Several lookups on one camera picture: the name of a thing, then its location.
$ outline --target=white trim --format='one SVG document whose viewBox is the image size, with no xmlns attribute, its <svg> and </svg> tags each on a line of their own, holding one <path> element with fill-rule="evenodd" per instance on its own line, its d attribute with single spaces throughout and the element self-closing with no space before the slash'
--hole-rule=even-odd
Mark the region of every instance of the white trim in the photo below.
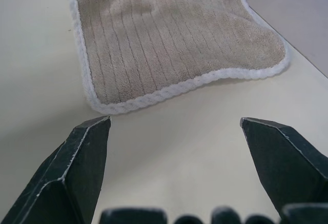
<svg viewBox="0 0 328 224">
<path fill-rule="evenodd" d="M 261 26 L 267 27 L 273 30 L 266 22 L 257 15 L 248 5 L 246 0 L 241 0 L 246 11 L 253 17 L 254 21 Z M 135 99 L 128 100 L 126 102 L 118 104 L 102 104 L 97 97 L 92 84 L 91 71 L 89 68 L 87 49 L 85 45 L 85 40 L 83 36 L 83 31 L 81 27 L 80 14 L 78 10 L 77 0 L 69 0 L 70 10 L 73 17 L 73 27 L 74 36 L 78 50 L 78 56 L 82 68 L 83 86 L 85 89 L 86 97 L 92 109 L 102 113 L 102 114 L 122 114 L 129 111 L 133 111 L 139 108 L 144 108 L 149 105 L 154 105 L 165 99 L 178 96 L 182 93 L 193 90 L 204 84 L 213 82 L 218 79 L 224 78 L 238 78 L 238 79 L 260 79 L 267 78 L 279 74 L 284 68 L 286 68 L 290 63 L 289 46 L 287 42 L 281 37 L 284 47 L 285 47 L 285 57 L 277 65 L 260 70 L 254 69 L 242 69 L 242 68 L 228 68 L 219 69 L 216 71 L 211 71 L 209 73 L 197 76 L 193 79 L 188 79 L 184 82 L 179 82 L 178 84 L 173 84 L 168 87 L 162 88 L 161 90 L 155 91 L 151 94 L 146 94 L 144 96 L 137 97 Z"/>
</svg>

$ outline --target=table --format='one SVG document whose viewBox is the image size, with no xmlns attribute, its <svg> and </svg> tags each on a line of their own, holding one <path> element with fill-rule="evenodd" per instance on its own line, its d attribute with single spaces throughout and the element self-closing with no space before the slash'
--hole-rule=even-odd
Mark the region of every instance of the table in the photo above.
<svg viewBox="0 0 328 224">
<path fill-rule="evenodd" d="M 66 0 L 0 0 L 0 219 L 40 163 L 84 120 L 86 104 Z M 241 117 L 287 124 L 328 155 L 328 79 L 295 49 L 265 80 L 225 79 L 113 116 L 95 211 L 156 206 L 169 221 L 229 205 L 278 214 L 256 174 Z"/>
</svg>

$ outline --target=towel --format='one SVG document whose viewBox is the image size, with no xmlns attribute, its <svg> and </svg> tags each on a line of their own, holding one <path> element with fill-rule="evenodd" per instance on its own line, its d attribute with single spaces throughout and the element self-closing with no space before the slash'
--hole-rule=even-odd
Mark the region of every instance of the towel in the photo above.
<svg viewBox="0 0 328 224">
<path fill-rule="evenodd" d="M 289 63 L 286 42 L 246 0 L 69 0 L 91 107 L 126 113 L 220 78 Z"/>
</svg>

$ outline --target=beige towel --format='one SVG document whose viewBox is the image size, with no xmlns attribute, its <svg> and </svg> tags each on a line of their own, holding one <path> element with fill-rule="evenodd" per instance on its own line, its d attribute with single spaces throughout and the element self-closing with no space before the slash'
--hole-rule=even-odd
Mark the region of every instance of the beige towel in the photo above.
<svg viewBox="0 0 328 224">
<path fill-rule="evenodd" d="M 245 0 L 70 0 L 88 101 L 103 114 L 220 78 L 273 76 L 285 42 Z"/>
</svg>

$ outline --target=white table surface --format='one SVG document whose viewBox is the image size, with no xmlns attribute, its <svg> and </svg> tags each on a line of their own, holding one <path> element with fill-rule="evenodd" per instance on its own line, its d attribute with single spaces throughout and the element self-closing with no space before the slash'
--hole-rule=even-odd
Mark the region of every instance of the white table surface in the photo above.
<svg viewBox="0 0 328 224">
<path fill-rule="evenodd" d="M 86 104 L 67 0 L 0 0 L 0 219 Z M 328 79 L 296 50 L 281 75 L 220 80 L 114 116 L 93 223 L 108 207 L 157 206 L 172 222 L 216 206 L 278 214 L 256 174 L 241 117 L 290 125 L 328 155 Z"/>
</svg>

